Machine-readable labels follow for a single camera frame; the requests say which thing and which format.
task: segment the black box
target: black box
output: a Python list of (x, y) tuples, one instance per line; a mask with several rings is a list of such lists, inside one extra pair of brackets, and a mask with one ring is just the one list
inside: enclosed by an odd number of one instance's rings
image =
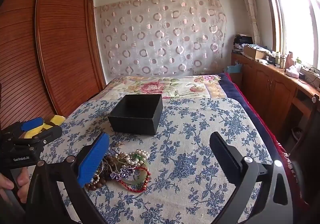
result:
[(162, 108), (161, 94), (125, 95), (108, 119), (114, 132), (155, 135)]

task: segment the pink bottle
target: pink bottle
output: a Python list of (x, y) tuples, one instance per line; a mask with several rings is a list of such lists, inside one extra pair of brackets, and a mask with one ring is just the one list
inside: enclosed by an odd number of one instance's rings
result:
[(285, 67), (284, 69), (288, 69), (291, 65), (295, 65), (295, 61), (293, 59), (293, 53), (289, 52), (287, 59), (285, 60)]

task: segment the human hand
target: human hand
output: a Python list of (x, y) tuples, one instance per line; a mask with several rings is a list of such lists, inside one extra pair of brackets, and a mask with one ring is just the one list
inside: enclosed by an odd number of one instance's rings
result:
[[(29, 176), (28, 169), (26, 167), (22, 168), (20, 175), (18, 176), (17, 182), (20, 186), (18, 191), (18, 197), (22, 203), (26, 203), (27, 195), (29, 190)], [(13, 182), (11, 182), (8, 178), (4, 177), (0, 173), (0, 189), (9, 189), (12, 190), (14, 188)]]

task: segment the floral tablecloth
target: floral tablecloth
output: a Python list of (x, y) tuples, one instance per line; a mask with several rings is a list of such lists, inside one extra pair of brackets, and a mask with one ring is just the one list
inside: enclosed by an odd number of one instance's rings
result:
[(163, 99), (226, 98), (218, 75), (171, 77), (126, 76), (113, 79), (92, 100), (117, 100), (126, 94), (161, 94)]
[[(133, 194), (115, 181), (88, 194), (109, 224), (211, 223), (235, 187), (228, 183), (210, 147), (212, 132), (218, 131), (243, 156), (271, 163), (270, 155), (252, 121), (235, 100), (163, 100), (163, 112), (155, 136), (114, 133), (107, 115), (117, 102), (91, 101), (81, 105), (62, 124), (63, 136), (44, 148), (48, 163), (76, 155), (104, 131), (110, 146), (118, 151), (137, 148), (150, 153), (151, 181), (147, 190)], [(116, 147), (116, 142), (124, 145)], [(259, 191), (256, 185), (241, 220), (247, 218)], [(63, 201), (72, 218), (79, 219), (66, 191)]]

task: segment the wooden wardrobe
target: wooden wardrobe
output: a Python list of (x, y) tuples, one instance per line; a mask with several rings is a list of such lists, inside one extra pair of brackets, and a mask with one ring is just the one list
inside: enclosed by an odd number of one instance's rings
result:
[(88, 0), (4, 0), (0, 6), (1, 128), (69, 116), (105, 87)]

